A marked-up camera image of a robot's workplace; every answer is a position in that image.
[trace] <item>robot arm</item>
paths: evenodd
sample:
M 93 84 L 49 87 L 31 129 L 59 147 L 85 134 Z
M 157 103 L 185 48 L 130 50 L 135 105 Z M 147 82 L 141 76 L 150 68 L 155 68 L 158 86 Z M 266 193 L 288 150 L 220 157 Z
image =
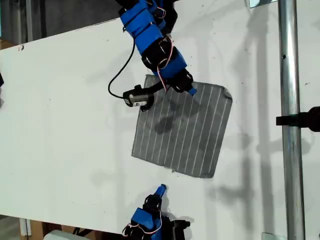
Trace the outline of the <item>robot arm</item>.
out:
M 186 70 L 186 62 L 173 46 L 169 37 L 178 14 L 174 9 L 176 0 L 116 0 L 122 9 L 119 11 L 123 31 L 133 38 L 144 65 L 160 78 L 160 82 L 149 88 L 140 85 L 123 93 L 129 107 L 140 106 L 148 110 L 154 102 L 154 93 L 168 87 L 176 92 L 197 92 L 193 88 L 192 75 Z
M 162 184 L 145 199 L 143 207 L 137 208 L 131 223 L 123 229 L 124 237 L 130 237 L 131 240 L 185 240 L 184 229 L 190 226 L 190 222 L 170 221 L 162 215 L 162 196 L 166 190 L 167 187 Z

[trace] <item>white table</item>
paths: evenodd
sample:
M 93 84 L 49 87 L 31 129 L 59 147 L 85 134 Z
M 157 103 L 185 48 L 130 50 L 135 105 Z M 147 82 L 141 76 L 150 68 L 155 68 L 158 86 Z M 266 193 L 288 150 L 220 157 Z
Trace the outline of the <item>white table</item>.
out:
M 298 1 L 301 110 L 319 106 L 319 1 Z M 213 179 L 131 157 L 137 108 L 108 94 L 133 40 L 119 19 L 0 51 L 0 214 L 120 233 L 145 197 L 192 221 L 193 240 L 286 236 L 278 7 L 184 0 L 172 37 L 195 81 L 233 96 Z M 144 82 L 136 52 L 115 93 Z M 320 135 L 302 130 L 308 240 L 320 232 Z

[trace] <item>cardboard box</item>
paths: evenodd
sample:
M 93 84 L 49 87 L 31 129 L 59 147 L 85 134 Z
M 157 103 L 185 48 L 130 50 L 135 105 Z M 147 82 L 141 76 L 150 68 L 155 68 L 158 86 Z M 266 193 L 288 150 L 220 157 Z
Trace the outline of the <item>cardboard box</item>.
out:
M 2 50 L 2 49 L 7 49 L 7 48 L 11 48 L 11 47 L 13 47 L 13 46 L 15 46 L 15 44 L 0 39 L 0 50 Z

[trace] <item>red wire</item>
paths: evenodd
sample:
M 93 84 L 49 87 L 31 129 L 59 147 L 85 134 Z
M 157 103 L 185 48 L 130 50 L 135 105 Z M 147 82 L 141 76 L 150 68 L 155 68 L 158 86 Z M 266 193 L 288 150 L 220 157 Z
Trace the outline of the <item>red wire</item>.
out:
M 163 15 L 162 15 L 162 17 L 159 17 L 159 19 L 164 19 L 167 14 L 166 10 L 163 9 L 162 7 L 159 7 L 159 6 L 157 7 L 157 9 L 160 9 L 161 11 L 163 11 Z
M 169 55 L 168 58 L 165 58 L 165 59 L 163 59 L 161 62 L 159 62 L 158 66 L 157 66 L 157 68 L 156 68 L 156 69 L 157 69 L 157 72 L 158 72 L 158 76 L 159 76 L 159 78 L 160 78 L 160 80 L 161 80 L 161 83 L 162 83 L 162 85 L 163 85 L 163 88 L 164 88 L 165 92 L 167 92 L 168 89 L 167 89 L 167 86 L 166 86 L 166 84 L 165 84 L 165 81 L 163 80 L 163 78 L 162 78 L 162 76 L 161 76 L 160 69 L 164 69 L 164 68 L 168 65 L 168 63 L 170 62 L 170 59 L 171 59 L 171 57 L 172 57 L 172 53 L 173 53 L 173 51 L 174 51 L 174 44 L 173 44 L 173 42 L 172 42 L 172 39 L 171 39 L 168 35 L 167 35 L 166 37 L 167 37 L 167 38 L 170 40 L 170 42 L 171 42 L 170 55 Z M 159 68 L 160 64 L 162 64 L 164 61 L 166 61 L 166 64 L 164 65 L 164 67 Z
M 145 230 L 142 229 L 142 227 L 139 226 L 139 224 L 133 226 L 133 225 L 131 225 L 130 223 L 128 223 L 128 224 L 124 227 L 124 229 L 122 230 L 122 236 L 128 237 L 128 235 L 124 235 L 124 231 L 125 231 L 125 229 L 126 229 L 128 226 L 130 226 L 130 228 L 136 228 L 136 227 L 138 227 L 138 228 L 140 228 L 140 229 L 144 232 L 144 234 L 148 234 L 148 235 L 155 234 L 155 233 L 158 232 L 158 231 L 161 229 L 161 227 L 162 227 L 162 218 L 161 218 L 162 213 L 161 213 L 161 211 L 159 211 L 159 212 L 160 212 L 160 227 L 158 227 L 158 229 L 156 229 L 156 230 L 154 230 L 154 231 L 152 231 L 152 232 L 146 232 Z

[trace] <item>silver pipe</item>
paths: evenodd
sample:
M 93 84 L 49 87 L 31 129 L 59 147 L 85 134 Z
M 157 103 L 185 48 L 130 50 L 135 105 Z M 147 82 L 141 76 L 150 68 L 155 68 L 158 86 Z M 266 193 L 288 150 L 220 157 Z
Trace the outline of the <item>silver pipe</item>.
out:
M 300 112 L 296 0 L 279 0 L 280 80 L 282 116 Z M 301 129 L 282 127 L 288 240 L 305 240 L 305 209 Z

